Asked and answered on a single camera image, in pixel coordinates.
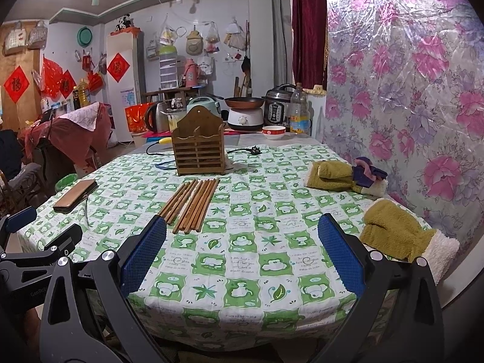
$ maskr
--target green trash bin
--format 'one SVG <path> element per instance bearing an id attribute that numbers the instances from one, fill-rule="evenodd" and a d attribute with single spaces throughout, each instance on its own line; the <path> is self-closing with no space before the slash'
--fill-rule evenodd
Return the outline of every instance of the green trash bin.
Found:
<path id="1" fill-rule="evenodd" d="M 79 180 L 79 176 L 76 173 L 67 175 L 66 177 L 60 179 L 55 185 L 56 192 L 61 192 L 64 188 L 74 184 L 77 180 Z"/>

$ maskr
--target floral wallpaper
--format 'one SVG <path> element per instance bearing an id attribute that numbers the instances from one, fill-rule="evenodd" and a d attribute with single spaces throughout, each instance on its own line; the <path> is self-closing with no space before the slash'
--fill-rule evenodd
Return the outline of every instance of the floral wallpaper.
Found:
<path id="1" fill-rule="evenodd" d="M 328 0 L 323 140 L 461 252 L 484 205 L 484 27 L 467 0 Z"/>

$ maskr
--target dark jacket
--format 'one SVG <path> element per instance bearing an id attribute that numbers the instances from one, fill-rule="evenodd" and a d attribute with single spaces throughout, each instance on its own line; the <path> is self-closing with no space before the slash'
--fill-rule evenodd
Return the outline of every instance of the dark jacket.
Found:
<path id="1" fill-rule="evenodd" d="M 11 129 L 0 131 L 0 170 L 13 179 L 22 168 L 22 148 L 17 141 L 17 135 Z"/>

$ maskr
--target bowl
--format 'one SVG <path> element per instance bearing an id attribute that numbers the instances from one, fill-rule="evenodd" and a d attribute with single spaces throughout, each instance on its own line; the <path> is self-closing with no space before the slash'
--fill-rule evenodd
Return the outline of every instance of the bowl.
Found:
<path id="1" fill-rule="evenodd" d="M 286 127 L 280 125 L 268 125 L 262 127 L 262 133 L 269 140 L 277 140 L 286 135 Z"/>

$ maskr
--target wooden chopsticks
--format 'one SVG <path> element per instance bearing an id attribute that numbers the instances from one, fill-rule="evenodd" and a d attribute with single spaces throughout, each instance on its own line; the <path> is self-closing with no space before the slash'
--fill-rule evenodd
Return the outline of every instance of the wooden chopsticks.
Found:
<path id="1" fill-rule="evenodd" d="M 169 201 L 166 202 L 166 205 L 158 215 L 165 218 L 167 224 L 172 225 L 183 206 L 185 206 L 173 228 L 173 233 L 177 234 L 179 230 L 183 230 L 185 234 L 190 233 L 191 230 L 200 232 L 209 203 L 218 183 L 218 178 L 213 180 L 195 179 L 191 182 L 183 183 Z"/>

